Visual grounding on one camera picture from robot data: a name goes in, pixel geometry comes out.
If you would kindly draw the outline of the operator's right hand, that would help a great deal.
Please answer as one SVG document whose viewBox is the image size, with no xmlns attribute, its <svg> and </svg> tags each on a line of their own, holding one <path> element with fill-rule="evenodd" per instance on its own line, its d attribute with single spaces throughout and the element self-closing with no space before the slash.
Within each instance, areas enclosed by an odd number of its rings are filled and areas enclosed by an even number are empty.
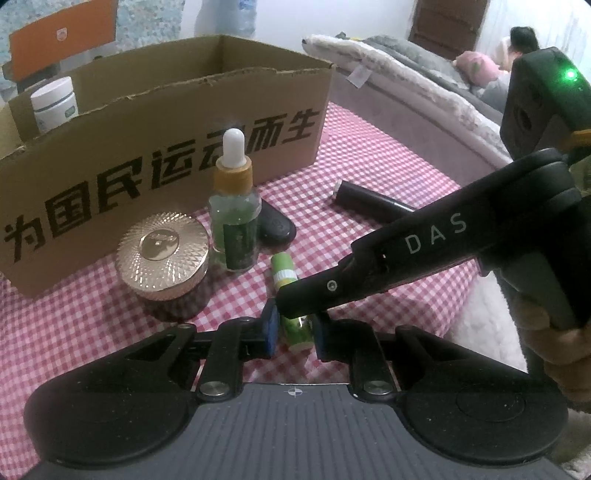
<svg viewBox="0 0 591 480">
<path fill-rule="evenodd" d="M 503 273 L 515 289 L 512 315 L 537 367 L 574 404 L 590 402 L 590 199 L 557 151 L 530 157 L 536 168 L 516 190 L 518 254 Z"/>
</svg>

